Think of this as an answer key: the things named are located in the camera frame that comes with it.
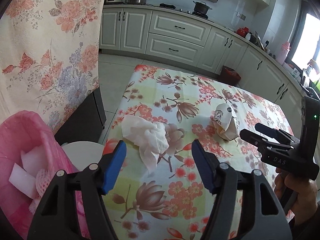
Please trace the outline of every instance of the white foam piece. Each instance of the white foam piece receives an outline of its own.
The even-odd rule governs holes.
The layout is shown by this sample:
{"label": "white foam piece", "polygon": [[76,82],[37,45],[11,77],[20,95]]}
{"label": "white foam piece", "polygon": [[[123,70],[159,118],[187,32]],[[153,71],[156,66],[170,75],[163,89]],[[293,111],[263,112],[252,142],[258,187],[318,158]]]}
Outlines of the white foam piece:
{"label": "white foam piece", "polygon": [[26,172],[33,177],[37,176],[37,173],[41,169],[48,169],[47,156],[43,145],[34,147],[30,152],[21,154],[22,166]]}
{"label": "white foam piece", "polygon": [[17,163],[13,166],[9,182],[29,198],[35,199],[38,195],[36,178],[27,173]]}

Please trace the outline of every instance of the tile floor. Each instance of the tile floor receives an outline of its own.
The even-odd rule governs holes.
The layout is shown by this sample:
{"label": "tile floor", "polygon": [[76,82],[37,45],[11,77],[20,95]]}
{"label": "tile floor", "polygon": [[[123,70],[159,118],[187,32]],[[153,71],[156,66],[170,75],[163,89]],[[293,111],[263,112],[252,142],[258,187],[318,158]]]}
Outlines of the tile floor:
{"label": "tile floor", "polygon": [[133,70],[138,64],[163,67],[185,73],[196,74],[196,72],[154,61],[132,57],[99,54],[99,83],[103,106],[107,117],[105,128],[102,131],[98,141],[100,144],[105,144],[107,141],[110,124],[115,117],[115,113],[120,105],[123,92],[131,78]]}

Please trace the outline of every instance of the trash bag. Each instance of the trash bag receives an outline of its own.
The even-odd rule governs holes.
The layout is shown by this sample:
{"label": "trash bag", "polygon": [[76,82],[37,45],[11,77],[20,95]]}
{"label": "trash bag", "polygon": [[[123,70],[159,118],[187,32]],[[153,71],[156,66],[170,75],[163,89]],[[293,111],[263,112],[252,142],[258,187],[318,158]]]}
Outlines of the trash bag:
{"label": "trash bag", "polygon": [[[21,151],[29,152],[40,145],[45,149],[48,163],[45,172],[50,180],[58,170],[78,171],[37,113],[21,111],[0,125],[0,208],[23,239],[27,239],[34,203],[9,182],[9,177],[15,163],[22,167]],[[76,205],[82,236],[90,237],[81,192],[76,192]]]}

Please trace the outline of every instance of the pink bottle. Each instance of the pink bottle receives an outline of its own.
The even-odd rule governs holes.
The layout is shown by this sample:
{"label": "pink bottle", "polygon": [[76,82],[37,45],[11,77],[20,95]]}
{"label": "pink bottle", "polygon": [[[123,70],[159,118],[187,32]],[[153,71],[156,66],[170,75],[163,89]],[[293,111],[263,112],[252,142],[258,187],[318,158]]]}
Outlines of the pink bottle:
{"label": "pink bottle", "polygon": [[278,61],[280,63],[280,65],[282,65],[284,63],[289,51],[290,51],[290,43],[285,42],[284,44],[282,44],[281,49],[279,50],[278,54],[276,55],[276,61]]}

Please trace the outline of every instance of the power outlet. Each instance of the power outlet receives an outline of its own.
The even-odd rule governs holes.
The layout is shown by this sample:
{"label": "power outlet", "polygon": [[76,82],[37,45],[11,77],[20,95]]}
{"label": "power outlet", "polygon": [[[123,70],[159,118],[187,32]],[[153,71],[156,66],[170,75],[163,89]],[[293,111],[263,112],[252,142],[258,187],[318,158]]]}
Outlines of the power outlet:
{"label": "power outlet", "polygon": [[246,16],[243,15],[242,13],[237,12],[237,17],[239,17],[242,20],[245,20]]}

